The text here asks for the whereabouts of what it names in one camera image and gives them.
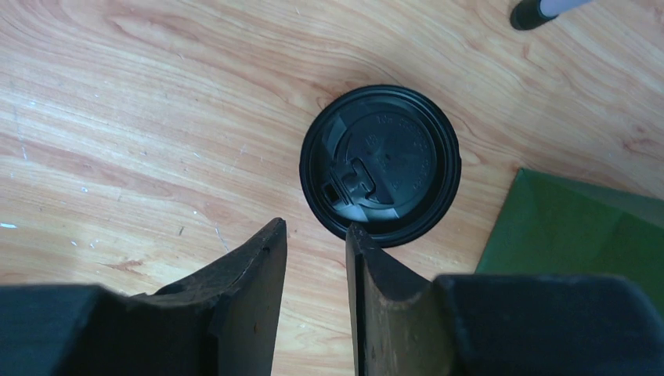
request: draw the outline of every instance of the wooden floor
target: wooden floor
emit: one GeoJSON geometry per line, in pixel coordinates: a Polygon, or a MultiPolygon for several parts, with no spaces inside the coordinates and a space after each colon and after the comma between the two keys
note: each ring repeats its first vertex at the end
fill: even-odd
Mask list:
{"type": "Polygon", "coordinates": [[[352,374],[344,244],[298,158],[350,89],[430,96],[460,141],[446,217],[390,250],[471,272],[518,168],[664,198],[664,0],[602,0],[520,33],[512,0],[0,2],[0,284],[127,294],[290,237],[274,374],[352,374]]]}

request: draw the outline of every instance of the green board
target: green board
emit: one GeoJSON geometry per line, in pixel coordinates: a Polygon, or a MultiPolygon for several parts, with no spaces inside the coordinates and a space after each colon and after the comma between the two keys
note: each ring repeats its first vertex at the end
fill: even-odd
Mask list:
{"type": "Polygon", "coordinates": [[[476,273],[618,274],[664,316],[664,201],[522,169],[476,273]]]}

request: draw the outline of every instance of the black plastic lid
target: black plastic lid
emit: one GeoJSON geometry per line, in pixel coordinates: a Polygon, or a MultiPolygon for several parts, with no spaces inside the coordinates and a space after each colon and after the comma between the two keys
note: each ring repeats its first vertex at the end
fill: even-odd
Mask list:
{"type": "Polygon", "coordinates": [[[444,113],[410,89],[377,85],[336,99],[314,120],[300,180],[316,218],[344,238],[361,223],[384,248],[429,231],[461,178],[459,143],[444,113]]]}

